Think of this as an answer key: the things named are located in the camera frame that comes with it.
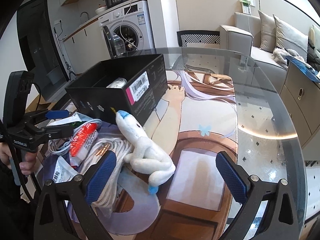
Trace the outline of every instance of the wall socket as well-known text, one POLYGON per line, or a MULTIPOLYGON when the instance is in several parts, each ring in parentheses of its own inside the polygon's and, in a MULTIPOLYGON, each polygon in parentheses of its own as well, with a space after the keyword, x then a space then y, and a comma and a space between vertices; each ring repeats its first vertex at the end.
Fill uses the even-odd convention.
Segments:
POLYGON ((61 21, 61 23, 62 23, 62 19, 59 19, 59 20, 54 21, 54 25, 59 24, 59 23, 60 23, 60 21, 61 21))

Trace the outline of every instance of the faucet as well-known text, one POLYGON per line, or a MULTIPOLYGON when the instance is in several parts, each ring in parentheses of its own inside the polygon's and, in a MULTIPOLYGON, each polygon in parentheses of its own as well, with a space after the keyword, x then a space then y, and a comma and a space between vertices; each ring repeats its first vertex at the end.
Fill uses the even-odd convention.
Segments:
POLYGON ((89 14, 88 14, 87 12, 82 12, 82 13, 80 14, 80 17, 81 17, 84 13, 86 13, 86 14, 87 14, 88 21, 89 21, 89 20, 90 20, 90 18, 89 18, 89 14))

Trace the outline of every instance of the gold handle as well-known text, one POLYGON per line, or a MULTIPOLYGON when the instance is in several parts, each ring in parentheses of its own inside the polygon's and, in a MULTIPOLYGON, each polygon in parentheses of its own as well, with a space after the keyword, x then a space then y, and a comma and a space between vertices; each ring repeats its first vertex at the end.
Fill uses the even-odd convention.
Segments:
POLYGON ((301 100, 303 94, 304 94, 304 90, 302 88, 300 88, 299 95, 298 95, 298 100, 301 100))

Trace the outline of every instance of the beige nightstand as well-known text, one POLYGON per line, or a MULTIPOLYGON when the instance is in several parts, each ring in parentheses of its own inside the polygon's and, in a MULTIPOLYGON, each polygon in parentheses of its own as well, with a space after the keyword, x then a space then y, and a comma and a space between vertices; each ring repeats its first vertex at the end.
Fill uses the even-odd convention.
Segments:
POLYGON ((320 160, 320 84, 290 62, 280 97, 297 131, 304 160, 320 160))

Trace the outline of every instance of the plush toy's head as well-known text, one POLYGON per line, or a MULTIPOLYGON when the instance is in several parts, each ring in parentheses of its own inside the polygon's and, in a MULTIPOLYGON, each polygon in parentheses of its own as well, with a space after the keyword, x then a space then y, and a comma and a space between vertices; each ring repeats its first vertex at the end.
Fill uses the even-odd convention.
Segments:
POLYGON ((119 110, 116 113, 116 123, 120 132, 133 145, 135 145, 139 137, 148 137, 143 127, 138 123, 138 121, 126 111, 119 110))

